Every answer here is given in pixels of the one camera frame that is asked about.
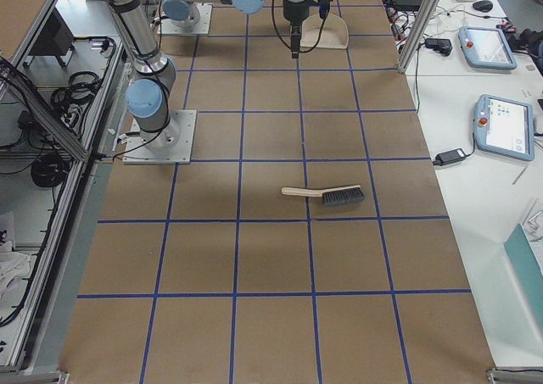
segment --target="tablet screen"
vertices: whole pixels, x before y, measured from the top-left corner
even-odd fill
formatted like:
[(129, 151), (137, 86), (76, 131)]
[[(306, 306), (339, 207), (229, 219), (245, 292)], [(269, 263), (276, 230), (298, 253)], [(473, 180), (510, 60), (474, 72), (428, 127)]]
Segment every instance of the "tablet screen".
[(514, 151), (528, 153), (526, 142), (526, 117), (528, 109), (525, 106), (504, 102), (491, 98), (489, 100), (490, 128), (486, 143)]
[(468, 28), (467, 32), (480, 62), (511, 63), (498, 31)]

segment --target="teal box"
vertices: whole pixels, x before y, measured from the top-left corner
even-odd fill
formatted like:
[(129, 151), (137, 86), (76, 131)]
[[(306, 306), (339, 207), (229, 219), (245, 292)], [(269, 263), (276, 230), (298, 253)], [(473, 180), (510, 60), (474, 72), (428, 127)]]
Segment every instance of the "teal box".
[(543, 331), (543, 275), (521, 225), (506, 241), (506, 252), (528, 299), (535, 321)]

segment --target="brush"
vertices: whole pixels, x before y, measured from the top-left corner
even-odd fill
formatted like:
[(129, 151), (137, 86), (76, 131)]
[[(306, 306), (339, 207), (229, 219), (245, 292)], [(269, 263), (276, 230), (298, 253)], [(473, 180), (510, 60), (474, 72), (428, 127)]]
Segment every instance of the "brush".
[(299, 187), (284, 187), (283, 195), (303, 196), (306, 198), (322, 197), (324, 206), (339, 206), (342, 204), (359, 203), (364, 200), (360, 185), (329, 187), (328, 189), (303, 189)]

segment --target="black bristles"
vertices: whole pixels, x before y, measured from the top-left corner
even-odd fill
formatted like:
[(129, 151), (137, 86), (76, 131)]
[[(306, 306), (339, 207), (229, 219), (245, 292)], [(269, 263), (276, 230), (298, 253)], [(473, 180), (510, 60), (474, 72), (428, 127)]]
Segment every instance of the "black bristles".
[(344, 189), (342, 191), (325, 192), (322, 194), (324, 206), (339, 206), (342, 204), (360, 203), (364, 200), (364, 193), (359, 187)]

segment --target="tiled surface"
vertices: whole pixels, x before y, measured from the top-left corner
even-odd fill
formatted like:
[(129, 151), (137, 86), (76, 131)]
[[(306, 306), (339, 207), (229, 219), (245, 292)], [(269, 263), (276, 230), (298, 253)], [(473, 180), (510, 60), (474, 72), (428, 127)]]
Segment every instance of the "tiled surface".
[[(266, 4), (163, 40), (172, 108), (199, 111), (193, 162), (115, 164), (61, 367), (76, 384), (483, 384), (489, 351), (383, 8), (339, 0), (349, 50), (293, 61)], [(348, 184), (363, 203), (281, 194)]]

